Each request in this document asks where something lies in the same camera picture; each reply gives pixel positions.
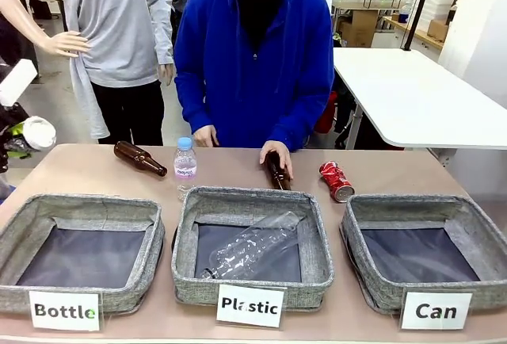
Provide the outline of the person's left hand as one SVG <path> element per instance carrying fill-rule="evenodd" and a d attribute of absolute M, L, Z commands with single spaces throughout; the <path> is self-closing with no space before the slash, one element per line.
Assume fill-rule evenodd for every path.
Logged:
<path fill-rule="evenodd" d="M 284 143 L 275 140 L 266 141 L 260 151 L 260 164 L 262 165 L 265 162 L 266 156 L 272 152 L 278 155 L 280 168 L 285 170 L 292 180 L 294 178 L 292 160 L 290 151 Z"/>

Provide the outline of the person's right hand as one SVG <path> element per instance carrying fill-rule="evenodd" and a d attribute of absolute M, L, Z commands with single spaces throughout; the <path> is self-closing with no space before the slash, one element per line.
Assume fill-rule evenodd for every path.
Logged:
<path fill-rule="evenodd" d="M 199 147 L 218 147 L 219 141 L 213 125 L 205 125 L 193 133 L 193 138 Z"/>

